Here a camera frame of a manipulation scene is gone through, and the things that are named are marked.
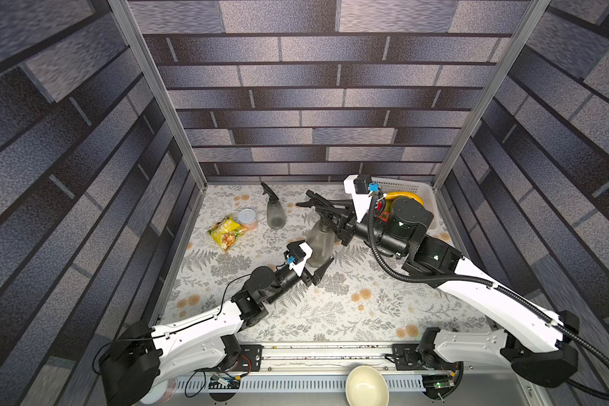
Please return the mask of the black spray nozzle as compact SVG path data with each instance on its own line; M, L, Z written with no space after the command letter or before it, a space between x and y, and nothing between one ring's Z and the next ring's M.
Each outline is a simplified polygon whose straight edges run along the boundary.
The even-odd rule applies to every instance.
M266 183L261 182L261 187L262 187L262 194L264 195L268 195L268 203L269 204L274 204L279 202L279 197L277 196L277 194L274 192L274 190Z
M306 191L306 200L295 205L300 208L312 208L325 218L351 218L355 214L352 201L328 200L311 189Z

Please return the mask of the grey spray bottle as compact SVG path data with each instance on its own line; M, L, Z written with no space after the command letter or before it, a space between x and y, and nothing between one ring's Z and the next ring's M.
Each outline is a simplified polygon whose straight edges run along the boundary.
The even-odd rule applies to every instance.
M267 203L267 224L270 229L278 230L286 224L286 213L279 201Z
M309 268L318 268L326 263L333 254L336 234L324 220L318 220L309 232L306 243L312 248L312 255L307 260Z

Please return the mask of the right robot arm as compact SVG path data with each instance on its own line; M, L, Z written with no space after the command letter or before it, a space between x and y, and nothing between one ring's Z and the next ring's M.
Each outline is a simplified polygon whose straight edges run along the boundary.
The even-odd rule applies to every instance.
M461 299L499 326L490 333L427 329L417 351L429 368L468 362L500 365L543 387L558 387L577 372L579 354L558 330L565 326L576 332L576 316L514 299L459 250L428 235L433 215L415 199L395 199L387 219L374 216L372 226L369 217L357 218L350 200L324 201L316 212L344 244L353 238L374 242L379 253L404 258L405 279Z

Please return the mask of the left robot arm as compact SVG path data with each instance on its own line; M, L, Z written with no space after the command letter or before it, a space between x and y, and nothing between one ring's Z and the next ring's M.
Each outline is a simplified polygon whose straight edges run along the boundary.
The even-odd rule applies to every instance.
M155 402L169 380L190 372L215 372L234 367L241 355L236 338L268 314L272 304L294 285L317 285L328 259L314 272L297 273L290 265L277 270L257 267L243 275L243 287L208 312L181 322L149 326L130 325L108 345L97 364L109 405Z

